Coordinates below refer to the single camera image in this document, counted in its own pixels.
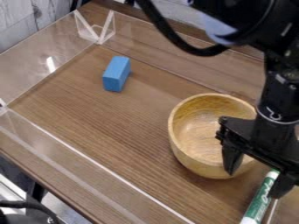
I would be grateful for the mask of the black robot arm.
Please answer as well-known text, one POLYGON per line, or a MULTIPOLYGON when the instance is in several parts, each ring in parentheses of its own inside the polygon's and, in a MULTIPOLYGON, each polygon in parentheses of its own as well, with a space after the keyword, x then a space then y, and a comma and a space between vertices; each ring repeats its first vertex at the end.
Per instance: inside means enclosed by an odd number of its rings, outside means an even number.
POLYGON ((279 170, 268 192, 279 199, 299 186, 299 0, 189 0, 189 5, 224 26, 207 30, 215 42, 264 53, 256 118, 223 116, 216 138, 227 173, 245 155, 279 170))

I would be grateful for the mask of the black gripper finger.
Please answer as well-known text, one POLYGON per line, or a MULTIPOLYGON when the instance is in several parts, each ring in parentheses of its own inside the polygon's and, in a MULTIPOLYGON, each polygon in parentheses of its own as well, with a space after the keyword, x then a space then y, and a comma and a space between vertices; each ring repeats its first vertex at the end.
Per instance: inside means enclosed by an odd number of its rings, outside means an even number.
POLYGON ((297 185, 297 175, 295 173, 280 173, 268 192, 268 197, 280 199, 297 185))
POLYGON ((224 143, 221 146, 221 157, 224 170, 232 176, 241 165, 244 151, 239 145, 224 143))

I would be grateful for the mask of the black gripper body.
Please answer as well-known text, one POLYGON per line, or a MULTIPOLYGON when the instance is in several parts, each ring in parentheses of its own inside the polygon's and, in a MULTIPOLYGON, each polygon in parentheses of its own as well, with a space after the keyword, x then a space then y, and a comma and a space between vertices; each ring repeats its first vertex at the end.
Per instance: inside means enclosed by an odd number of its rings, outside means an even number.
POLYGON ((293 124, 277 124, 260 115, 255 119, 219 118, 216 138, 223 144, 239 145, 244 155, 280 173, 295 173, 299 186, 299 139, 293 124))

